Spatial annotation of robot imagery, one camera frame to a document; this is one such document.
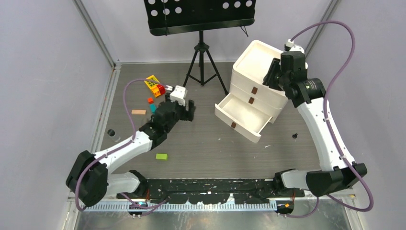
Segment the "white bottom drawer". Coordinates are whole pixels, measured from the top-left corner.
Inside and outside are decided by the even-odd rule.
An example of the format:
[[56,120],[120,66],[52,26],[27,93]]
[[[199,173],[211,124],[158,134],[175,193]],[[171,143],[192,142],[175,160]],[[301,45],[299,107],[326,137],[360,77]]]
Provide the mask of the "white bottom drawer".
[[260,111],[231,93],[214,105],[214,114],[253,143],[259,142],[261,131],[272,119],[271,115]]

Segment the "clear small cup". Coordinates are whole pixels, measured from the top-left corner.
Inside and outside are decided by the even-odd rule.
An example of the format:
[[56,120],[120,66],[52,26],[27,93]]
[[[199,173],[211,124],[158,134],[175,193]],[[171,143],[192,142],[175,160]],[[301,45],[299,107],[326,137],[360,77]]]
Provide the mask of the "clear small cup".
[[111,138],[112,141],[114,142],[119,142],[121,140],[121,137],[115,132],[113,129],[109,129],[107,131],[107,135]]

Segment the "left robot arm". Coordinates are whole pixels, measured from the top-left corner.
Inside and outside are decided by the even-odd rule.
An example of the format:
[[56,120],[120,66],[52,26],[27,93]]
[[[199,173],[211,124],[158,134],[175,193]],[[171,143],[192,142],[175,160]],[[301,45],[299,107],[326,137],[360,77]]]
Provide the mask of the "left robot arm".
[[139,172],[122,174],[114,171],[131,159],[147,153],[162,144],[178,121],[192,121],[196,106],[193,100],[187,105],[169,99],[161,102],[155,113],[134,136],[109,149],[96,153],[81,152],[66,179],[66,186],[75,195],[80,211],[99,203],[106,196],[130,193],[142,198],[147,192],[147,182]]

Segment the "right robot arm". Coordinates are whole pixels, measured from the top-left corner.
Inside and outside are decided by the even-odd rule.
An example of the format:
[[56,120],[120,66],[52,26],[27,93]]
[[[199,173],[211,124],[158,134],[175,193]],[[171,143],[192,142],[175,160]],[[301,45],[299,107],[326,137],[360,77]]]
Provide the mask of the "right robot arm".
[[310,191],[320,197],[349,189],[367,173],[363,163],[356,163],[345,148],[330,113],[326,90],[318,78],[307,77],[305,54],[287,51],[271,62],[263,84],[285,93],[304,119],[319,157],[320,170],[301,171],[288,169],[274,176],[273,190],[278,196],[287,196],[293,188]]

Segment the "white drawer organizer box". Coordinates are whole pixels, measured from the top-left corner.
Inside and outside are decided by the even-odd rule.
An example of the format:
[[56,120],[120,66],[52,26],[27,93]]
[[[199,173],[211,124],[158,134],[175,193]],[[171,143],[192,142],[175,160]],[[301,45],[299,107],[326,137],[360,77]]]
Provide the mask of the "white drawer organizer box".
[[252,41],[233,65],[230,92],[242,101],[271,115],[271,123],[282,112],[288,98],[285,92],[262,84],[274,58],[280,58],[281,50],[262,41]]

